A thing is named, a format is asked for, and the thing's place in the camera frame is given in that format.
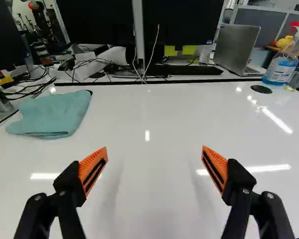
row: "yellow sticky note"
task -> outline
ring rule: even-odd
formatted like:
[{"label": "yellow sticky note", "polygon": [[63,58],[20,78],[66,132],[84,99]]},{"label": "yellow sticky note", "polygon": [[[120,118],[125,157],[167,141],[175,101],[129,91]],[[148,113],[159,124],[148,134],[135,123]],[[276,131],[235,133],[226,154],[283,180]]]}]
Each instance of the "yellow sticky note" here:
[{"label": "yellow sticky note", "polygon": [[165,46],[165,56],[177,56],[177,51],[175,51],[175,46]]},{"label": "yellow sticky note", "polygon": [[182,55],[194,55],[197,46],[183,46]]}]

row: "glass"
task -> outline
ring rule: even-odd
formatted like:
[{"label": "glass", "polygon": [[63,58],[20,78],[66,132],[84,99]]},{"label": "glass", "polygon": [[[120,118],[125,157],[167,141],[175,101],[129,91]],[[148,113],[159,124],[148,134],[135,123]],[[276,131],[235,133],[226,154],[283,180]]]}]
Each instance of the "glass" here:
[{"label": "glass", "polygon": [[299,86],[299,67],[290,76],[290,79],[285,84],[285,89],[289,91],[295,91]]}]

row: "spray bottle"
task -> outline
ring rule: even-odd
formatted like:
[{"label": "spray bottle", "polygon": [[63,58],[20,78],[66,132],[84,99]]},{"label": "spray bottle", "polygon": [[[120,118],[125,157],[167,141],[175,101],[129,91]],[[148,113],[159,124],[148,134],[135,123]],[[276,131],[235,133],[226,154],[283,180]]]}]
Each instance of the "spray bottle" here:
[{"label": "spray bottle", "polygon": [[297,57],[297,52],[299,50],[299,21],[292,21],[290,25],[298,30],[294,37],[295,41],[290,41],[289,44],[273,57],[262,78],[262,81],[265,84],[285,84],[299,63]]}]

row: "yellow toy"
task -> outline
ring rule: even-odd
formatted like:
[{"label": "yellow toy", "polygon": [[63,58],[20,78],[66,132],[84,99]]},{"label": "yellow toy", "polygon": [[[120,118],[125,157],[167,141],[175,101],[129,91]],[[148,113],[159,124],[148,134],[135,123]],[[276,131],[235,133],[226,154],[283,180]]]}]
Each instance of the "yellow toy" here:
[{"label": "yellow toy", "polygon": [[289,46],[294,45],[295,41],[293,40],[293,36],[285,36],[285,38],[281,38],[276,42],[276,47],[279,48],[284,48],[287,44],[289,44]]}]

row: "blue object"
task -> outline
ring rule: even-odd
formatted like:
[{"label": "blue object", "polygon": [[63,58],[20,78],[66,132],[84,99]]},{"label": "blue object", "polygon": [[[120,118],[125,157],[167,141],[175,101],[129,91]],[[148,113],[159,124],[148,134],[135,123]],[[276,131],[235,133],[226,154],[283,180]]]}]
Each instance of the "blue object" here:
[{"label": "blue object", "polygon": [[275,82],[275,81],[269,81],[266,79],[265,76],[261,78],[262,82],[266,85],[273,85],[273,86],[282,86],[283,84],[286,84],[285,82]]},{"label": "blue object", "polygon": [[29,99],[19,105],[23,119],[9,124],[5,130],[43,139],[71,136],[86,113],[91,95],[92,92],[83,90]]}]

